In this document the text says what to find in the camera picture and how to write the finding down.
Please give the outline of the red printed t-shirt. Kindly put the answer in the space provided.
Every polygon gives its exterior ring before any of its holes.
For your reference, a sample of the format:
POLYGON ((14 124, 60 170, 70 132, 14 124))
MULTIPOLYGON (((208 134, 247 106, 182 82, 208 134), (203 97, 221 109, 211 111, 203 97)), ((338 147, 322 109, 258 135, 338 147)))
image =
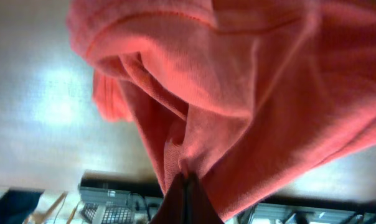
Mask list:
POLYGON ((376 2, 80 0, 93 100, 136 124, 164 194, 195 174, 222 221, 376 145, 376 2))

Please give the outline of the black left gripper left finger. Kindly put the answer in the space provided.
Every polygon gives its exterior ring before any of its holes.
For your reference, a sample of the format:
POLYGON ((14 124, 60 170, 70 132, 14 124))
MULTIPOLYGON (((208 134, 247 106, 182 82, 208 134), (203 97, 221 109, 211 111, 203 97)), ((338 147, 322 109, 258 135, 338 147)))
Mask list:
POLYGON ((164 200, 149 224, 182 224, 185 218, 185 177, 177 174, 164 200))

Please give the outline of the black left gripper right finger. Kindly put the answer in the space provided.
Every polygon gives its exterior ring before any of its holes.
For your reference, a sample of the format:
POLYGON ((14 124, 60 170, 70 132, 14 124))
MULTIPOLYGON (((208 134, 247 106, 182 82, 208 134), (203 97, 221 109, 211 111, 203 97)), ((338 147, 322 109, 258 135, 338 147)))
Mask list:
POLYGON ((186 181, 186 223, 223 224, 198 177, 191 173, 186 181))

